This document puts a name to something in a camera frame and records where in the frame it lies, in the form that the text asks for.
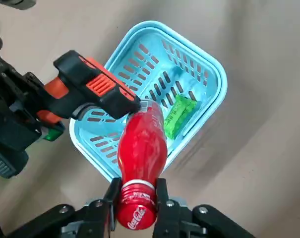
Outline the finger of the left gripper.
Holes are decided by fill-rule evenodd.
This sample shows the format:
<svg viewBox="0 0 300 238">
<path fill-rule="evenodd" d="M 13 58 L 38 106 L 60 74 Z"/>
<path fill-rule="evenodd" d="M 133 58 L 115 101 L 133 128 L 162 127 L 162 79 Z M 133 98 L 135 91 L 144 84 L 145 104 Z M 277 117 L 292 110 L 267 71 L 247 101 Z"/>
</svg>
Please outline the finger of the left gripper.
<svg viewBox="0 0 300 238">
<path fill-rule="evenodd" d="M 13 112 L 0 99 L 0 145 L 11 150 L 26 149 L 42 135 L 40 124 L 24 110 Z"/>
<path fill-rule="evenodd" d="M 31 72 L 21 75 L 16 71 L 2 72 L 3 109 L 45 109 L 46 105 L 39 95 L 43 88 L 38 78 Z"/>
</svg>

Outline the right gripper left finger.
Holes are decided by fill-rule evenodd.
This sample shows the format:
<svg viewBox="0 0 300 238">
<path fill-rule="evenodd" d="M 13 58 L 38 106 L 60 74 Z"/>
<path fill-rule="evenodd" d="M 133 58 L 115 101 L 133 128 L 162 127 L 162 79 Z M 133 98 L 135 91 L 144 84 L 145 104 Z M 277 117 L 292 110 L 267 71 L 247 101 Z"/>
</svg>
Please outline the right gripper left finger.
<svg viewBox="0 0 300 238">
<path fill-rule="evenodd" d="M 114 178 L 103 198 L 81 209 L 59 204 L 7 234 L 7 238 L 109 238 L 115 230 L 121 178 Z"/>
</svg>

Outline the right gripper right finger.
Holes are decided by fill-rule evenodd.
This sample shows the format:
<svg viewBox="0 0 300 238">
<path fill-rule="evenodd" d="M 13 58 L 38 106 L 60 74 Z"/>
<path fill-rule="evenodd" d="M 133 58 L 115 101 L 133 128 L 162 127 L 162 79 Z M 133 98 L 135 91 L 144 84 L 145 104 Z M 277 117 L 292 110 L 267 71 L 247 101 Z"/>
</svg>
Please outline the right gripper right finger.
<svg viewBox="0 0 300 238">
<path fill-rule="evenodd" d="M 252 238 L 249 231 L 207 204 L 190 210 L 169 198 L 167 182 L 156 179 L 157 220 L 154 238 Z"/>
</svg>

